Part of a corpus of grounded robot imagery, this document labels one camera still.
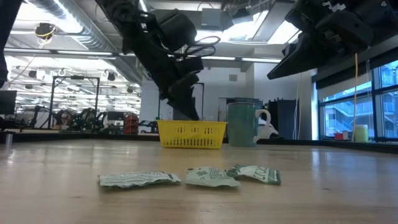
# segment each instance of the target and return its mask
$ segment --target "table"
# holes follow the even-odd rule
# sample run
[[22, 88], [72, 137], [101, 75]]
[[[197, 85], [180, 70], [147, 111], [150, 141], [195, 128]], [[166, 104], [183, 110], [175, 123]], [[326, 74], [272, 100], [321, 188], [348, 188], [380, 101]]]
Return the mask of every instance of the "table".
[[[244, 179], [213, 189], [102, 189], [98, 174], [259, 164], [281, 186]], [[395, 223], [398, 156], [313, 146], [162, 149], [158, 142], [73, 140], [0, 148], [0, 223]]]

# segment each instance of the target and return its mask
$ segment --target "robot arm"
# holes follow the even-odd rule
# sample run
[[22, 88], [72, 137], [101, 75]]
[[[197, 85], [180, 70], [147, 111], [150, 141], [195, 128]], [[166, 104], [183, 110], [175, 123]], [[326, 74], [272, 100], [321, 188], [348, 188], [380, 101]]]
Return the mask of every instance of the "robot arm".
[[[394, 0], [298, 0], [286, 21], [300, 29], [298, 42], [283, 51], [284, 59], [269, 79], [326, 65], [330, 59], [360, 53], [398, 34]], [[344, 10], [335, 10], [344, 5]]]
[[[174, 10], [157, 20], [151, 13], [139, 10], [139, 0], [96, 0], [106, 17], [123, 38], [123, 53], [134, 52], [150, 77], [159, 87], [160, 99], [191, 119], [199, 120], [192, 102], [192, 85], [203, 70], [200, 57], [193, 57], [212, 44], [197, 44], [197, 31], [186, 15]], [[187, 45], [199, 47], [191, 52], [175, 53]]]

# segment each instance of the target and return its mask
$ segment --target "red object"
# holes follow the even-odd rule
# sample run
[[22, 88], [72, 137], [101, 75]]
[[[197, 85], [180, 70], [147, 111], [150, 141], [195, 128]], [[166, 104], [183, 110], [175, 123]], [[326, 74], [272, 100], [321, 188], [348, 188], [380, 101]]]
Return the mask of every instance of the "red object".
[[124, 134], [138, 134], [138, 116], [130, 114], [124, 117]]
[[343, 133], [335, 133], [335, 140], [344, 140]]

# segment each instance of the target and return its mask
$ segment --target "ceiling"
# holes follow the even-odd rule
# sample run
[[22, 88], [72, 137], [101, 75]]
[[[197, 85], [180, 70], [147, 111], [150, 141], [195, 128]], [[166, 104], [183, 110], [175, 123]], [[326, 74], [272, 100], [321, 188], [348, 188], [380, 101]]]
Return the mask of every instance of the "ceiling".
[[[284, 42], [281, 44], [267, 44], [271, 37], [276, 33], [278, 27], [284, 22], [284, 17], [292, 7], [294, 1], [275, 1], [275, 0], [252, 0], [252, 1], [222, 1], [213, 0], [211, 2], [201, 1], [166, 1], [166, 0], [148, 0], [145, 2], [148, 9], [157, 17], [160, 17], [172, 10], [179, 8], [181, 12], [187, 15], [198, 29], [199, 35], [218, 35], [223, 40], [216, 45], [215, 56], [224, 57], [256, 57], [256, 58], [283, 58], [282, 49], [285, 47]], [[231, 15], [239, 9], [247, 7], [249, 12], [254, 15], [253, 22], [234, 26]], [[220, 11], [221, 26], [218, 29], [202, 26], [202, 12], [211, 8]], [[106, 44], [106, 48], [98, 51], [115, 51], [120, 52], [122, 47], [122, 38], [116, 32], [113, 25], [107, 21], [103, 12], [95, 0], [79, 0], [72, 1], [71, 9], [73, 11], [72, 19], [83, 19], [85, 27], [92, 32], [96, 32], [102, 43]], [[43, 46], [45, 49], [57, 50], [91, 50], [81, 41], [81, 34], [71, 34], [73, 26], [68, 24], [58, 24], [59, 19], [55, 18], [49, 12], [31, 5], [22, 4], [21, 10], [15, 21], [12, 34], [6, 47], [14, 48], [33, 48], [37, 49], [42, 43], [34, 34], [36, 26], [41, 22], [48, 22], [62, 27], [56, 31], [51, 42]], [[81, 75], [84, 77], [100, 78], [100, 104], [99, 110], [105, 110], [111, 105], [118, 110], [139, 112], [139, 100], [141, 90], [139, 85], [141, 81], [149, 79], [143, 71], [142, 66], [135, 58], [115, 60], [103, 60], [93, 57], [55, 57], [54, 55], [36, 55], [36, 57], [23, 57], [13, 55], [7, 57], [7, 63], [11, 66], [11, 80], [19, 76], [13, 81], [10, 88], [19, 91], [19, 103], [22, 105], [49, 103], [49, 92], [51, 91], [52, 76], [57, 75], [60, 71], [65, 71], [67, 75]], [[229, 62], [218, 60], [204, 61], [205, 67], [230, 67], [240, 68], [245, 72], [251, 65], [251, 62]], [[44, 78], [31, 78], [28, 76], [30, 70], [40, 70], [40, 74], [44, 74]], [[108, 72], [115, 72], [116, 79], [110, 82], [107, 79]], [[32, 89], [26, 89], [26, 85], [32, 85]], [[71, 90], [70, 86], [79, 85], [79, 91]], [[77, 111], [82, 108], [93, 106], [93, 93], [95, 88], [91, 87], [92, 82], [84, 80], [64, 80], [59, 83], [55, 92], [57, 104], [59, 108], [66, 106], [72, 107]], [[134, 93], [127, 93], [128, 86], [134, 86]]]

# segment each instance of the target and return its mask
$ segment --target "glass window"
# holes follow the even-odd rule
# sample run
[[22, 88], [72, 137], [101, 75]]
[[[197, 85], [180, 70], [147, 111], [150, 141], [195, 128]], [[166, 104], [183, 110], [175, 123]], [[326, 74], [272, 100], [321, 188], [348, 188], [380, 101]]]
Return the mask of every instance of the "glass window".
[[398, 61], [380, 67], [381, 86], [389, 87], [398, 84]]
[[[371, 91], [372, 90], [372, 82], [367, 82], [367, 83], [363, 83], [362, 85], [359, 85], [356, 88], [356, 93], [363, 93], [363, 92], [367, 92], [367, 91]], [[330, 100], [337, 100], [346, 96], [353, 96], [355, 92], [355, 87], [352, 87], [348, 90], [336, 93], [332, 96], [328, 96], [325, 99], [323, 99], [324, 102], [330, 101]]]
[[384, 137], [398, 138], [398, 91], [383, 94]]
[[[374, 137], [373, 102], [371, 97], [357, 99], [355, 124], [367, 124], [369, 137]], [[354, 100], [325, 106], [325, 135], [353, 131]]]

